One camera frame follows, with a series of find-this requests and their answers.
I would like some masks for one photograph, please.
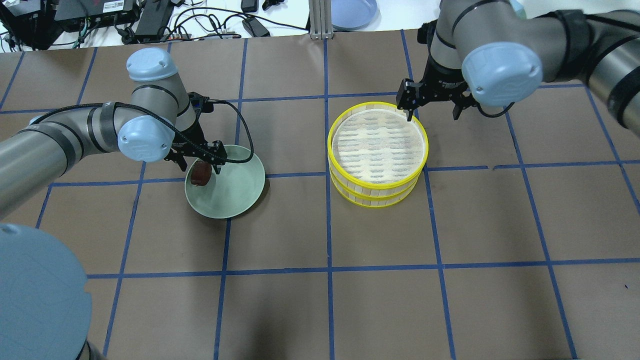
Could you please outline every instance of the silver robot arm segment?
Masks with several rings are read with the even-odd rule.
[[[472,106],[509,106],[542,81],[579,79],[640,136],[640,13],[559,10],[521,19],[508,0],[442,1],[440,10],[418,35],[429,47],[424,76],[403,80],[398,108],[452,101],[457,119]]]
[[[127,61],[127,70],[137,84],[131,104],[179,131],[194,125],[195,111],[167,52],[140,50]],[[134,160],[157,161],[167,156],[173,137],[152,117],[113,102],[62,111],[29,125],[0,142],[0,220],[88,155],[122,151]]]

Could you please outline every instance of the blue plate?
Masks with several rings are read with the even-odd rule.
[[[332,0],[331,23],[337,30],[356,30],[365,27],[376,15],[376,0]]]

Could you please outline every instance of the yellow rim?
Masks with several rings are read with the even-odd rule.
[[[352,106],[350,108],[348,108],[347,110],[343,111],[340,116],[338,116],[338,118],[333,122],[333,125],[331,126],[331,129],[329,129],[329,136],[327,136],[326,139],[326,147],[327,147],[327,153],[329,155],[329,160],[331,161],[331,163],[333,164],[333,166],[338,170],[338,172],[340,173],[340,175],[344,176],[347,180],[351,181],[352,183],[355,183],[359,186],[362,186],[363,188],[368,188],[368,189],[374,189],[374,190],[388,190],[391,188],[395,188],[397,186],[401,186],[404,185],[406,183],[408,183],[409,181],[411,181],[414,177],[417,177],[420,172],[422,171],[422,168],[424,168],[424,164],[427,162],[427,156],[429,155],[429,140],[427,139],[427,132],[424,130],[424,127],[422,126],[422,124],[418,121],[418,119],[414,117],[412,117],[412,120],[416,123],[416,125],[418,125],[418,128],[420,129],[420,132],[422,133],[422,137],[424,138],[424,157],[422,158],[422,162],[420,163],[420,166],[418,167],[418,169],[416,169],[416,171],[414,173],[412,173],[410,176],[397,181],[395,183],[390,183],[390,184],[374,184],[374,183],[368,183],[367,181],[362,181],[360,179],[357,179],[355,177],[353,177],[352,175],[350,175],[348,172],[346,172],[346,170],[344,170],[339,164],[338,161],[335,159],[335,156],[333,155],[333,147],[332,147],[332,140],[333,140],[333,134],[335,132],[335,130],[337,129],[338,125],[340,125],[342,122],[342,118],[345,116],[346,113],[348,113],[349,111],[352,111],[356,108],[359,108],[361,106],[367,106],[367,105],[387,105],[390,106],[392,108],[395,108],[395,106],[393,104],[389,104],[388,102],[383,102],[383,101],[369,101],[369,102],[363,102],[362,104],[357,104],[356,106]]]
[[[385,196],[371,196],[371,195],[364,195],[361,193],[356,192],[355,190],[351,189],[350,187],[346,186],[345,184],[342,183],[342,181],[340,181],[340,179],[338,179],[335,174],[333,173],[333,169],[329,168],[329,172],[331,173],[331,178],[334,181],[334,184],[336,185],[336,187],[338,187],[338,184],[340,185],[340,188],[345,189],[347,192],[349,192],[351,195],[355,196],[355,197],[359,197],[361,199],[364,200],[369,200],[369,201],[384,201],[384,200],[389,200],[389,199],[393,199],[394,197],[397,197],[398,195],[402,194],[403,192],[409,190],[411,188],[411,186],[415,186],[415,183],[418,182],[418,177],[415,178],[415,180],[413,180],[413,184],[411,186],[409,186],[408,188],[404,189],[401,192],[397,192],[393,195],[385,195]]]
[[[398,201],[394,201],[391,204],[387,204],[387,205],[380,205],[380,206],[375,206],[375,205],[365,205],[365,204],[360,204],[357,203],[351,199],[349,199],[346,195],[344,195],[342,193],[342,191],[340,191],[340,189],[338,190],[338,193],[340,194],[340,196],[342,196],[343,198],[345,198],[348,202],[352,203],[352,204],[356,204],[357,206],[361,206],[363,208],[369,208],[369,209],[382,209],[382,208],[388,208],[391,205],[396,205],[398,202],[401,202],[402,200],[404,200],[404,198],[406,198],[407,196],[409,196],[409,194],[411,193],[411,191],[413,190],[413,188],[415,187],[415,184],[411,185],[411,187],[409,187],[409,191],[400,199],[398,199]]]

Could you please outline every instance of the green bowl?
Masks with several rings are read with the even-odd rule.
[[[238,145],[225,145],[225,150],[231,159],[245,159],[251,153]],[[184,193],[189,205],[208,218],[231,218],[244,213],[255,204],[264,188],[264,166],[255,154],[248,163],[222,166],[220,175],[211,174],[205,186],[191,184],[193,164],[184,180]]]

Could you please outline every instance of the blue rounded object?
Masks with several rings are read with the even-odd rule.
[[[542,83],[542,61],[516,42],[492,42],[474,49],[462,74],[482,105],[507,106],[533,94]]]
[[[158,47],[140,49],[127,60],[127,71],[133,81],[155,81],[178,73],[171,55]]]
[[[53,236],[0,224],[0,359],[75,359],[91,322],[82,265]]]
[[[376,0],[332,0],[331,23],[337,30],[356,30],[368,25],[376,16]]]
[[[160,161],[164,159],[175,133],[149,115],[134,117],[118,132],[118,148],[122,154],[136,161]]]

